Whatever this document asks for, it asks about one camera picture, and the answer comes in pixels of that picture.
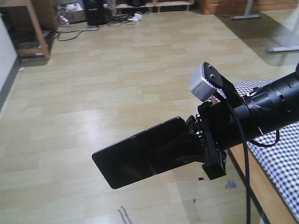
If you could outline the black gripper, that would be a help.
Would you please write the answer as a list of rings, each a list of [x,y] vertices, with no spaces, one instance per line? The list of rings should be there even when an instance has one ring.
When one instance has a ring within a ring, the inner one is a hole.
[[[226,175],[225,150],[245,143],[261,133],[243,103],[233,108],[226,100],[198,106],[198,116],[190,116],[187,129],[157,151],[167,162],[201,162],[208,178]]]

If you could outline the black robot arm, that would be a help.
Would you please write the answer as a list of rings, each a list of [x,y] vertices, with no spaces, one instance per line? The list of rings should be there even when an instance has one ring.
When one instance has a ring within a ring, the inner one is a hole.
[[[297,71],[240,96],[234,85],[204,62],[192,73],[190,91],[201,101],[186,130],[158,150],[161,159],[202,163],[213,180],[226,174],[225,150],[299,120]]]

